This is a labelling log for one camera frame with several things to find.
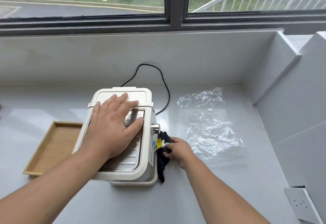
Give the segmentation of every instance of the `power cord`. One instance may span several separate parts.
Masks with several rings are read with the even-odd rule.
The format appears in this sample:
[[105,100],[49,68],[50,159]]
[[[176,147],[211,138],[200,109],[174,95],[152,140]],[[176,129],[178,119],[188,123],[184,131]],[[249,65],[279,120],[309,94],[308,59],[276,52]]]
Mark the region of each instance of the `power cord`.
[[158,113],[156,113],[156,115],[158,115],[158,114],[160,114],[161,112],[163,112],[163,111],[167,108],[167,106],[169,105],[169,103],[170,103],[170,91],[169,91],[168,86],[167,86],[166,83],[165,83],[165,80],[164,80],[164,77],[163,77],[163,73],[161,72],[161,70],[160,70],[159,68],[157,68],[156,66],[151,65],[151,64],[140,64],[140,65],[137,67],[134,76],[133,76],[132,78],[130,78],[127,82],[125,82],[123,85],[121,85],[120,87],[123,87],[125,84],[129,83],[132,79],[134,79],[134,77],[135,77],[136,74],[137,74],[137,71],[138,71],[139,67],[141,67],[142,65],[152,66],[152,67],[156,68],[156,69],[161,73],[162,80],[163,80],[164,85],[165,85],[165,87],[166,87],[166,90],[168,91],[168,94],[169,94],[169,100],[168,100],[168,103],[166,103],[165,107],[164,107],[161,111],[159,111]]

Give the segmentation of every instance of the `yellow tag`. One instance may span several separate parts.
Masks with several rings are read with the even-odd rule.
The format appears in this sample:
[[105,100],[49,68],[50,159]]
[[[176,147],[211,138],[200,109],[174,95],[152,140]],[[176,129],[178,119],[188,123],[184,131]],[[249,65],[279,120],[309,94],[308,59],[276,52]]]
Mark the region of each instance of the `yellow tag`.
[[157,148],[161,148],[162,147],[162,139],[161,138],[159,138],[159,139],[156,140],[156,147]]

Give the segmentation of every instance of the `wooden box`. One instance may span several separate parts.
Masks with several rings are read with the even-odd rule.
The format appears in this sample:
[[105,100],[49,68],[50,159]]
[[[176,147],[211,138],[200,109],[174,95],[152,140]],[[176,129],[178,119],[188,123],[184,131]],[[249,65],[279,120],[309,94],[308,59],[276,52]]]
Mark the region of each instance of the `wooden box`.
[[54,121],[23,174],[42,175],[72,154],[83,123]]

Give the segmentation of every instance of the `black glove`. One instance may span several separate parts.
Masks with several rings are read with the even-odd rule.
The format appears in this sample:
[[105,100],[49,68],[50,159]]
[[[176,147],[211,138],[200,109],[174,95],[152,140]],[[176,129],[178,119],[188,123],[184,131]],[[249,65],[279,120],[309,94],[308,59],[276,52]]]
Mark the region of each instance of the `black glove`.
[[[165,143],[174,143],[174,141],[168,136],[168,134],[166,132],[161,131],[158,138],[161,138],[162,140],[164,140]],[[163,171],[165,169],[165,166],[170,161],[170,158],[166,158],[164,156],[164,154],[163,154],[164,152],[170,153],[171,150],[164,147],[164,148],[159,148],[156,151],[156,154],[157,154],[157,176],[160,179],[161,183],[164,183],[164,181],[165,181]]]

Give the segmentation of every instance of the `dark gray window frame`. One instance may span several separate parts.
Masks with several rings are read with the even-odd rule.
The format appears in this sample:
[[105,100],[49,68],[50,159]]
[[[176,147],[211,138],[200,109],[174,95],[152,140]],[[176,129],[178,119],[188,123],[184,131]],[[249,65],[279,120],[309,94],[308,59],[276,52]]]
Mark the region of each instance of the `dark gray window frame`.
[[141,33],[283,28],[285,34],[326,31],[326,11],[188,14],[188,0],[165,0],[165,14],[8,18],[0,36]]

